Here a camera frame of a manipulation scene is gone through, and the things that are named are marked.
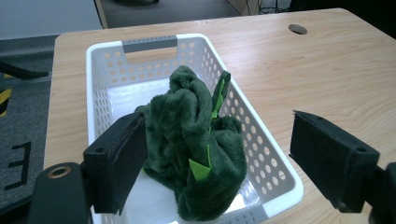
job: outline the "light wood surface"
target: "light wood surface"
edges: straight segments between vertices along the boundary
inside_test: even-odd
[[[307,35],[288,29],[300,24]],[[286,155],[293,109],[317,114],[396,161],[396,41],[343,9],[138,26],[58,37],[45,167],[82,161],[88,146],[85,51],[96,43],[206,35]],[[300,203],[266,223],[367,223],[334,210],[301,168]]]

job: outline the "wooden table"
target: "wooden table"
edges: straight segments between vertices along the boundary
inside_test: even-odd
[[[306,35],[288,29],[306,28]],[[99,42],[162,35],[208,36],[286,155],[293,109],[320,115],[396,161],[396,41],[343,9],[89,31],[58,37],[45,167],[82,161],[88,146],[86,49]],[[367,223],[371,211],[341,214],[301,168],[304,198],[267,223]]]

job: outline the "green fluffy cloth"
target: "green fluffy cloth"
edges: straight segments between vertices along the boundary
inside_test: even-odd
[[[219,118],[231,75],[223,72],[213,97],[187,66],[170,76],[170,90],[140,106],[146,117],[147,175],[175,193],[185,220],[223,214],[247,173],[241,123]]]

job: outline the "green plush toy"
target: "green plush toy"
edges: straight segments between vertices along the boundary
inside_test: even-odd
[[[146,117],[147,175],[175,193],[185,220],[207,221],[230,206],[247,173],[241,123],[219,118],[231,75],[223,72],[213,97],[187,66],[170,76],[170,90],[140,106]]]

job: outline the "yellow and black tape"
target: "yellow and black tape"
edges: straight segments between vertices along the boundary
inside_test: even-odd
[[[11,89],[0,91],[0,118],[7,113],[9,96],[11,96]]]

